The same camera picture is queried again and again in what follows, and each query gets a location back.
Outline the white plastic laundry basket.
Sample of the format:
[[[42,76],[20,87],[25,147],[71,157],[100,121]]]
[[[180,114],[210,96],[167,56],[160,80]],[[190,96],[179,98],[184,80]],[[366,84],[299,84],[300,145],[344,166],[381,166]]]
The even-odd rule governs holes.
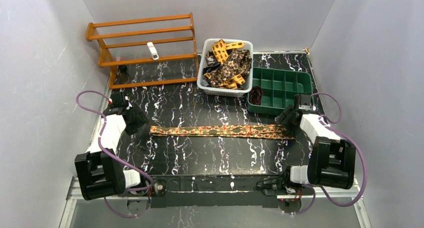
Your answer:
[[[234,42],[243,42],[245,43],[244,48],[250,50],[251,53],[251,69],[250,69],[250,75],[246,79],[246,83],[241,86],[240,90],[232,90],[232,89],[222,89],[222,88],[214,88],[214,87],[205,87],[201,84],[202,79],[202,71],[203,68],[206,66],[205,62],[205,54],[211,50],[211,46],[219,41],[218,38],[210,38],[207,39],[203,45],[202,50],[202,59],[199,64],[199,71],[197,76],[197,86],[208,95],[221,95],[221,96],[231,96],[231,97],[242,97],[245,93],[249,93],[252,89],[253,85],[253,45],[249,41],[243,41],[243,40],[232,40],[232,39],[222,39],[226,43],[234,43]]]

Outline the yellow beetle print tie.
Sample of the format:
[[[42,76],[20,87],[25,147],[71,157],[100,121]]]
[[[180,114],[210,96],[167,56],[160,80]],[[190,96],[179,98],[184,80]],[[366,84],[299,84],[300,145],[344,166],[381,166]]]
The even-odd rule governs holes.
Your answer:
[[[214,43],[211,46],[211,50],[213,54],[215,55],[216,59],[222,64],[227,60],[229,55],[234,50],[247,50],[244,48],[245,43],[243,42],[234,42],[234,43],[226,43],[224,40],[220,39],[216,43]],[[237,89],[232,90],[240,90],[242,88],[242,85],[239,86]]]

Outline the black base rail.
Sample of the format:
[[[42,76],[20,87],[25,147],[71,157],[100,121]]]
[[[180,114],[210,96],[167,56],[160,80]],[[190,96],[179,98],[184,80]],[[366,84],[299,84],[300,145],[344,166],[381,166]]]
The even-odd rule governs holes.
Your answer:
[[[297,212],[313,192],[277,175],[156,176],[147,191],[124,195],[151,201],[154,208],[175,206],[261,206]]]

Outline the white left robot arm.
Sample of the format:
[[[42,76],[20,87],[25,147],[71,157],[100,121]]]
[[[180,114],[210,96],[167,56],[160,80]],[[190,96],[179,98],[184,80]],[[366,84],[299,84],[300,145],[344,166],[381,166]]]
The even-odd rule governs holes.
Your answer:
[[[100,128],[85,153],[74,159],[81,194],[85,200],[150,189],[154,181],[144,171],[123,161],[116,150],[123,133],[136,134],[148,120],[124,92],[112,93],[100,113]]]

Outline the green compartment tray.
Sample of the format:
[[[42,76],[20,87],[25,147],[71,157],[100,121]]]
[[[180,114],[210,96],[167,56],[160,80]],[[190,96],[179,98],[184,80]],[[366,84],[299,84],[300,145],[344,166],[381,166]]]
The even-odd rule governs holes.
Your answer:
[[[312,94],[312,77],[306,72],[254,67],[252,87],[259,87],[260,95],[248,94],[247,110],[251,113],[278,116],[289,105],[295,104],[295,95]]]

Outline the orange wooden rack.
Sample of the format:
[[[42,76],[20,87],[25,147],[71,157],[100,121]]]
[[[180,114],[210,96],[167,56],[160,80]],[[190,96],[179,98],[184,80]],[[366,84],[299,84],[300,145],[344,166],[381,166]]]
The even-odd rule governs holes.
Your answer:
[[[193,13],[103,23],[88,23],[88,42],[99,45],[98,66],[109,68],[110,89],[138,88],[195,82],[199,60]],[[147,47],[153,42],[159,59],[152,59]],[[124,67],[193,60],[194,76],[144,82],[115,83]]]

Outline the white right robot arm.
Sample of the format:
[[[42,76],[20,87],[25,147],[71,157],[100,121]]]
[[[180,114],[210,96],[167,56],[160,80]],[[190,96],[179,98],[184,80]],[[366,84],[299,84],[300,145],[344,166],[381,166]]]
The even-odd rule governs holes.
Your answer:
[[[312,144],[307,165],[288,166],[282,173],[284,184],[311,184],[350,189],[354,182],[356,149],[346,139],[330,130],[330,125],[313,109],[309,94],[296,94],[275,119],[285,130],[284,135],[295,137],[303,132]]]

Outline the cream flamingo paisley tie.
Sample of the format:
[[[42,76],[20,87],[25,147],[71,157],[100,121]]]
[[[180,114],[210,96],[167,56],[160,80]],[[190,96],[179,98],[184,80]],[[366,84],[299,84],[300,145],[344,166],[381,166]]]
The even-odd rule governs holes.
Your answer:
[[[194,127],[160,127],[151,126],[152,136],[181,136],[181,137],[229,137],[252,139],[296,139],[284,127],[274,124],[266,125],[216,125]]]

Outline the dark blue floral tie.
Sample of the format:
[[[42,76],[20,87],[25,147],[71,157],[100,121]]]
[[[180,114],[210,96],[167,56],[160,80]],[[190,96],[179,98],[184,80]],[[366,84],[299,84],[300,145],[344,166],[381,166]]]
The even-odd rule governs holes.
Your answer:
[[[214,76],[217,74],[217,70],[221,67],[221,63],[216,59],[212,51],[208,51],[205,54],[204,60],[206,66],[202,71],[202,81],[201,84],[205,87],[216,87],[216,85],[211,81]]]

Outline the dark red rolled tie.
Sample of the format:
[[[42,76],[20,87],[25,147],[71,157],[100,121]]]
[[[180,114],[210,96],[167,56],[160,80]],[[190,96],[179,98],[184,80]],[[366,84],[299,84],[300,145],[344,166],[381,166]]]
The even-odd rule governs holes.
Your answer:
[[[249,102],[253,105],[260,105],[263,97],[263,90],[260,86],[253,86],[249,92]]]

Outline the black tropical floral tie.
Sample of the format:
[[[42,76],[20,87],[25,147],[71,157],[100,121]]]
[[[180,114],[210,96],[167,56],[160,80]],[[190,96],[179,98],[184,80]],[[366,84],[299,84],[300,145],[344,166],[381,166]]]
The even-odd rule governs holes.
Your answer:
[[[250,50],[234,50],[224,64],[203,76],[212,87],[237,89],[247,81],[251,68]]]

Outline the white clip on rack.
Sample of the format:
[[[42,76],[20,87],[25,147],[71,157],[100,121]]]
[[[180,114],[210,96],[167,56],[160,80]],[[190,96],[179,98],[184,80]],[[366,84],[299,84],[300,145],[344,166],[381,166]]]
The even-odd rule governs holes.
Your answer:
[[[158,55],[157,49],[155,48],[153,42],[148,42],[146,45],[147,45],[147,47],[150,51],[152,59],[157,61],[159,59],[159,55]]]

